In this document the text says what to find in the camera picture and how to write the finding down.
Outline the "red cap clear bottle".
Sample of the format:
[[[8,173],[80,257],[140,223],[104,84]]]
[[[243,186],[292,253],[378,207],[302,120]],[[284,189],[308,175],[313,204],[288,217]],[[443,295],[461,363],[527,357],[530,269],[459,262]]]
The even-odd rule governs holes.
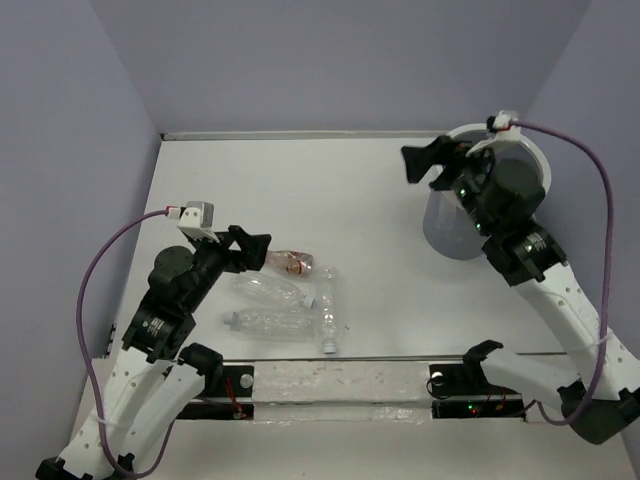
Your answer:
[[[277,271],[296,277],[309,277],[314,268],[314,256],[294,250],[268,251],[266,264]]]

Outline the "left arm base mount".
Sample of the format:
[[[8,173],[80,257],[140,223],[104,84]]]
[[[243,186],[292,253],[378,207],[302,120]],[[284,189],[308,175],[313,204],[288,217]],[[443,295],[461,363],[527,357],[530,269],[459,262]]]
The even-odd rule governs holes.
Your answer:
[[[225,364],[215,386],[191,400],[178,414],[178,420],[249,421],[254,418],[252,399],[254,367],[249,364]]]

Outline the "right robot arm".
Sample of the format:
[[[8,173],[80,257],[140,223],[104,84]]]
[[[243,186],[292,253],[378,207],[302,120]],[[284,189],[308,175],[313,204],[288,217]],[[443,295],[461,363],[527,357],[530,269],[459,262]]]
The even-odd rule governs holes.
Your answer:
[[[541,317],[573,364],[570,371],[485,340],[462,358],[470,391],[503,387],[561,414],[559,424],[601,445],[639,418],[639,361],[608,327],[605,310],[581,289],[560,244],[534,218],[551,175],[541,154],[499,157],[494,140],[472,143],[442,135],[424,147],[404,146],[409,183],[432,168],[433,192],[453,194],[485,239],[489,264]]]

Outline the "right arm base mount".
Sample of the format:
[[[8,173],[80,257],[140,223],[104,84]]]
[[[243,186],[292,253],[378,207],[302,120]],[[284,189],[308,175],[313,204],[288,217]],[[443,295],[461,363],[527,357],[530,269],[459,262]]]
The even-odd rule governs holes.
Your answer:
[[[461,363],[431,364],[425,387],[435,420],[526,418],[521,394],[470,380]]]

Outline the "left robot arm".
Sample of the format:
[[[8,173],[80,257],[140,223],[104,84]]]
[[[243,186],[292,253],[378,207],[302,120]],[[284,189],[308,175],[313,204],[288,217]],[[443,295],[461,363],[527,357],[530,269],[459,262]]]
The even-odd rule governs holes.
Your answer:
[[[222,355],[187,341],[196,309],[222,274],[260,270],[270,242],[232,225],[157,254],[108,380],[90,379],[96,406],[36,478],[140,479],[156,469],[149,455],[165,449],[178,414],[221,383]]]

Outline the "clear bottle white cap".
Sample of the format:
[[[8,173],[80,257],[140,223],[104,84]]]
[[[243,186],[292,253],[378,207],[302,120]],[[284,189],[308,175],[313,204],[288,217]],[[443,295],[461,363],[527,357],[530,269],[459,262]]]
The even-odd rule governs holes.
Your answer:
[[[313,309],[315,299],[296,285],[259,272],[244,272],[231,280],[232,290],[258,303]]]

